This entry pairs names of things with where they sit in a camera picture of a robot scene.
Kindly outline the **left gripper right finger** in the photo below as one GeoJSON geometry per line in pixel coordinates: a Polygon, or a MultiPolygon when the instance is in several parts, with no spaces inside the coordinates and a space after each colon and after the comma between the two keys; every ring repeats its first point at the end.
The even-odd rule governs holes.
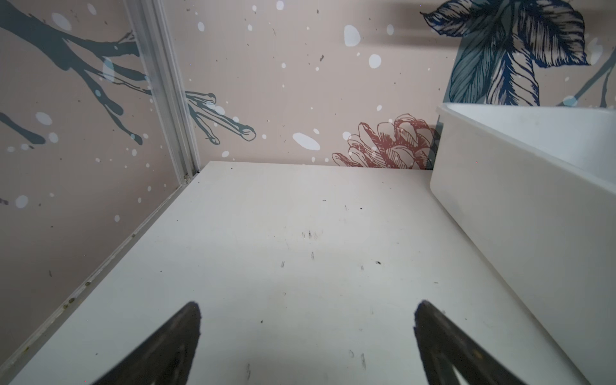
{"type": "Polygon", "coordinates": [[[430,384],[522,384],[429,301],[415,311],[415,339],[430,384]]]}

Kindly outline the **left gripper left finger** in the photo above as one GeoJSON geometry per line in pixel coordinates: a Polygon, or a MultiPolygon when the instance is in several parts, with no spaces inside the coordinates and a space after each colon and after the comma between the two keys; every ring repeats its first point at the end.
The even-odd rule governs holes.
{"type": "Polygon", "coordinates": [[[109,372],[104,384],[186,384],[200,338],[201,312],[195,302],[179,309],[109,372]]]}

